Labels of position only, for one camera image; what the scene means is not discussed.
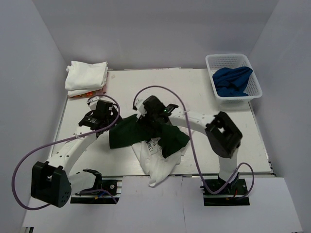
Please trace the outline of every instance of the blue cloth in basket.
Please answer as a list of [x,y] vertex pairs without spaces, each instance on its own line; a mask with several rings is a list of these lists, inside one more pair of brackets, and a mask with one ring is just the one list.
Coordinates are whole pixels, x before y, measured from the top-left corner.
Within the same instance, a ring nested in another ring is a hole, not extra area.
[[248,96],[243,91],[247,87],[253,70],[249,67],[236,69],[221,68],[213,75],[217,94],[221,97]]

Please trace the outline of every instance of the green fabric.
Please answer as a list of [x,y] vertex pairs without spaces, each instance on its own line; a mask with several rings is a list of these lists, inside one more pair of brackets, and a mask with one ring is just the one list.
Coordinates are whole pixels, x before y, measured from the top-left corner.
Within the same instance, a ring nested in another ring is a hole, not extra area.
[[158,144],[162,147],[164,158],[179,151],[189,142],[189,137],[178,127],[160,124],[157,131],[150,130],[137,123],[135,114],[123,119],[109,131],[109,146],[111,149],[128,147],[156,137],[161,138]]

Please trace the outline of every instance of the white plastic basket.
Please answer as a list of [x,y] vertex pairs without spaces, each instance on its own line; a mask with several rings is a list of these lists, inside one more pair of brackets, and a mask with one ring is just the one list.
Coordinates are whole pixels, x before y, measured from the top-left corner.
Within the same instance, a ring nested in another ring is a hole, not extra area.
[[209,77],[213,86],[214,94],[216,100],[219,104],[232,104],[232,103],[242,103],[249,102],[254,98],[259,98],[262,96],[262,90],[258,83],[257,77],[253,71],[249,77],[247,87],[244,93],[247,93],[248,96],[241,97],[221,97],[217,94],[216,87],[213,80],[213,74],[224,67],[227,68],[238,68],[238,67],[250,67],[252,66],[249,63],[248,58],[243,54],[214,54],[208,55],[205,58],[207,69],[209,72]]

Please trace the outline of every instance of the cable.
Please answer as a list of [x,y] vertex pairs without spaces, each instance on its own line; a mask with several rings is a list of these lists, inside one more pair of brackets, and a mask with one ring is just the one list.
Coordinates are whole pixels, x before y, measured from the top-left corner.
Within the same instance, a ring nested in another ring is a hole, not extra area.
[[[110,97],[110,96],[108,96],[108,95],[95,95],[95,96],[89,98],[88,100],[90,100],[90,99],[92,99],[92,98],[94,98],[94,97],[96,97],[96,96],[104,96],[104,97],[107,97],[107,98],[111,99],[112,101],[114,101],[115,104],[116,104],[117,107],[118,107],[118,114],[117,114],[117,117],[116,117],[116,118],[114,119],[114,121],[113,121],[110,125],[108,125],[107,127],[104,127],[104,128],[102,128],[102,129],[95,130],[95,131],[92,131],[92,132],[80,134],[79,137],[88,136],[88,135],[93,134],[93,133],[98,133],[98,132],[106,131],[106,130],[110,129],[112,126],[114,126],[114,124],[117,122],[117,120],[118,120],[118,118],[119,118],[119,116],[120,116],[120,106],[119,106],[119,104],[117,103],[117,101],[116,101],[114,98],[112,98],[112,97]],[[46,204],[46,205],[42,205],[42,206],[39,206],[39,207],[29,207],[29,206],[23,204],[23,203],[21,202],[21,200],[18,198],[17,193],[16,193],[16,188],[15,188],[15,178],[16,178],[17,171],[18,171],[19,167],[21,166],[21,164],[25,161],[25,159],[27,159],[30,155],[32,155],[33,153],[37,152],[38,150],[41,150],[41,149],[43,149],[43,148],[50,147],[50,146],[52,146],[52,145],[56,145],[56,144],[59,144],[59,143],[62,143],[62,142],[71,141],[71,140],[74,140],[74,139],[76,139],[75,136],[74,136],[74,137],[65,138],[65,139],[62,139],[62,140],[59,140],[59,141],[55,141],[55,142],[50,142],[50,143],[48,143],[48,144],[45,144],[45,145],[43,145],[43,146],[41,146],[41,147],[38,147],[38,148],[32,150],[31,152],[29,152],[28,154],[26,154],[26,155],[19,161],[19,163],[16,165],[16,167],[15,167],[15,169],[14,169],[14,172],[13,172],[13,175],[12,175],[11,188],[12,188],[13,196],[14,196],[16,202],[17,202],[21,207],[23,207],[23,208],[26,209],[26,210],[40,210],[40,209],[43,209],[43,208],[49,206],[49,204]]]
[[185,113],[185,119],[186,119],[186,124],[187,124],[187,128],[188,128],[188,132],[189,132],[189,137],[190,137],[190,144],[191,144],[191,148],[192,148],[192,152],[193,152],[193,157],[194,157],[194,161],[195,161],[195,165],[196,165],[196,168],[198,169],[198,172],[199,172],[199,175],[201,177],[201,180],[202,180],[202,183],[204,185],[204,187],[206,188],[206,190],[211,193],[211,194],[218,194],[220,193],[224,188],[226,188],[226,186],[229,184],[229,181],[235,176],[235,174],[238,172],[240,166],[242,165],[247,165],[250,167],[251,171],[252,171],[252,176],[253,176],[253,181],[252,181],[252,185],[250,187],[250,189],[248,190],[248,192],[243,195],[242,197],[240,197],[239,199],[242,199],[244,197],[246,197],[252,190],[253,186],[254,186],[254,181],[255,181],[255,174],[254,174],[254,171],[252,169],[252,167],[248,164],[248,163],[240,163],[238,165],[238,167],[234,170],[234,172],[232,173],[232,175],[229,177],[229,179],[224,183],[224,185],[222,187],[220,187],[218,190],[216,191],[212,191],[209,186],[207,185],[207,183],[205,182],[204,180],[204,177],[203,177],[203,174],[201,172],[201,169],[199,167],[199,162],[198,162],[198,159],[197,159],[197,156],[196,156],[196,153],[195,153],[195,148],[194,148],[194,143],[193,143],[193,138],[192,138],[192,135],[191,135],[191,127],[190,127],[190,122],[189,122],[189,118],[188,118],[188,114],[187,114],[187,110],[186,110],[186,107],[185,107],[185,104],[183,103],[183,101],[181,100],[181,98],[175,93],[173,92],[172,90],[168,89],[167,87],[163,87],[163,86],[159,86],[159,85],[152,85],[152,86],[148,86],[148,87],[145,87],[143,89],[141,89],[140,91],[138,91],[138,93],[135,95],[134,97],[134,100],[133,100],[133,108],[135,107],[135,101],[136,101],[136,98],[137,96],[144,90],[146,89],[149,89],[149,88],[153,88],[153,87],[158,87],[158,88],[162,88],[162,89],[165,89],[169,92],[171,92],[173,95],[175,95],[178,100],[180,101],[183,109],[184,109],[184,113]]
[[98,196],[98,198],[99,198],[100,196],[102,196],[104,193],[106,193],[106,194],[108,194],[108,195],[113,199],[113,201],[114,201],[116,204],[118,203],[117,200],[115,199],[115,197],[114,197],[111,193],[109,193],[107,190],[104,190],[104,189],[95,189],[95,190],[89,190],[89,191],[81,191],[80,193],[84,194],[84,193],[92,193],[92,192],[102,192],[102,193]]

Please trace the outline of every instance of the purple cable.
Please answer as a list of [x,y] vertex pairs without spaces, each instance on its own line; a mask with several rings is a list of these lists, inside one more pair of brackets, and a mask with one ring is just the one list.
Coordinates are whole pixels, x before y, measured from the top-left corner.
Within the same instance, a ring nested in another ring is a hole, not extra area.
[[[119,116],[120,116],[120,106],[119,106],[119,104],[116,102],[116,100],[115,100],[114,98],[112,98],[112,97],[110,97],[110,96],[108,96],[108,95],[95,95],[95,96],[89,98],[88,100],[90,100],[90,99],[92,99],[92,98],[94,98],[94,97],[96,97],[96,96],[104,96],[104,97],[107,97],[107,98],[111,99],[112,101],[114,101],[115,104],[116,104],[117,107],[118,107],[118,114],[117,114],[117,117],[116,117],[116,119],[114,119],[114,121],[113,121],[110,125],[108,125],[107,127],[104,127],[104,128],[102,128],[102,129],[95,130],[95,131],[92,131],[92,132],[88,132],[88,133],[81,134],[81,135],[79,135],[79,137],[88,136],[88,135],[93,134],[93,133],[98,133],[98,132],[101,132],[101,131],[105,131],[105,130],[110,129],[110,128],[117,122],[117,120],[118,120],[118,118],[119,118]],[[43,208],[49,206],[49,204],[46,204],[46,205],[42,205],[42,206],[39,206],[39,207],[29,207],[29,206],[27,206],[27,205],[24,205],[24,204],[21,202],[21,200],[18,198],[17,193],[16,193],[16,189],[15,189],[15,178],[16,178],[17,171],[18,171],[19,167],[21,166],[21,164],[22,164],[22,163],[25,161],[25,159],[27,159],[30,155],[32,155],[33,153],[35,153],[36,151],[38,151],[38,150],[40,150],[40,149],[43,149],[43,148],[46,148],[46,147],[50,147],[50,146],[52,146],[52,145],[56,145],[56,144],[59,144],[59,143],[62,143],[62,142],[71,141],[71,140],[74,140],[74,139],[76,139],[75,136],[74,136],[74,137],[65,138],[65,139],[62,139],[62,140],[59,140],[59,141],[56,141],[56,142],[50,142],[50,143],[48,143],[48,144],[45,144],[45,145],[43,145],[43,146],[41,146],[41,147],[38,147],[38,148],[32,150],[31,152],[29,152],[28,154],[26,154],[26,155],[19,161],[19,163],[17,164],[16,168],[14,169],[14,172],[13,172],[13,175],[12,175],[11,188],[12,188],[13,196],[14,196],[16,202],[17,202],[21,207],[23,207],[23,208],[26,209],[26,210],[40,210],[40,209],[43,209]]]
[[104,190],[104,189],[95,189],[95,190],[89,190],[89,191],[81,191],[80,193],[84,194],[84,193],[93,193],[93,192],[102,192],[99,196],[102,196],[104,193],[106,193],[113,199],[113,201],[116,204],[118,203],[117,200],[115,199],[115,197],[111,193],[109,193],[107,190]]
[[170,90],[170,89],[168,89],[168,88],[166,88],[166,87],[158,86],[158,85],[152,85],[152,86],[145,87],[145,88],[141,89],[140,91],[138,91],[138,93],[135,95],[134,101],[133,101],[133,107],[135,106],[135,101],[136,101],[137,96],[138,96],[142,91],[144,91],[144,90],[146,90],[146,89],[149,89],[149,88],[152,88],[152,87],[162,88],[162,89],[165,89],[165,90],[171,92],[173,95],[175,95],[175,96],[178,98],[178,100],[180,101],[181,105],[183,106],[183,109],[184,109],[184,112],[185,112],[186,124],[187,124],[188,132],[189,132],[190,144],[191,144],[191,148],[192,148],[192,152],[193,152],[193,157],[194,157],[194,161],[195,161],[195,165],[196,165],[196,168],[198,169],[199,175],[200,175],[200,177],[201,177],[201,180],[202,180],[203,185],[204,185],[204,187],[206,188],[206,190],[207,190],[209,193],[211,193],[211,194],[218,194],[218,193],[220,193],[220,192],[229,184],[228,181],[230,181],[230,180],[234,177],[234,175],[238,172],[240,166],[241,166],[241,165],[247,165],[247,166],[250,167],[250,169],[251,169],[251,171],[252,171],[253,181],[252,181],[252,185],[251,185],[250,189],[248,190],[248,192],[247,192],[246,194],[244,194],[242,197],[240,197],[239,199],[242,199],[242,198],[246,197],[246,196],[251,192],[251,190],[253,189],[254,181],[255,181],[255,174],[254,174],[254,171],[253,171],[252,167],[251,167],[248,163],[240,163],[240,164],[238,165],[238,167],[235,169],[235,171],[232,173],[232,175],[229,177],[228,181],[226,181],[226,182],[224,183],[224,185],[223,185],[222,187],[220,187],[218,190],[212,191],[212,190],[209,188],[209,186],[207,185],[207,183],[206,183],[205,180],[204,180],[203,174],[202,174],[201,169],[200,169],[200,167],[199,167],[199,162],[198,162],[198,159],[197,159],[197,156],[196,156],[196,153],[195,153],[194,143],[193,143],[193,139],[192,139],[192,135],[191,135],[190,122],[189,122],[189,118],[188,118],[188,114],[187,114],[187,110],[186,110],[185,104],[183,103],[183,101],[181,100],[181,98],[180,98],[175,92],[173,92],[172,90]]

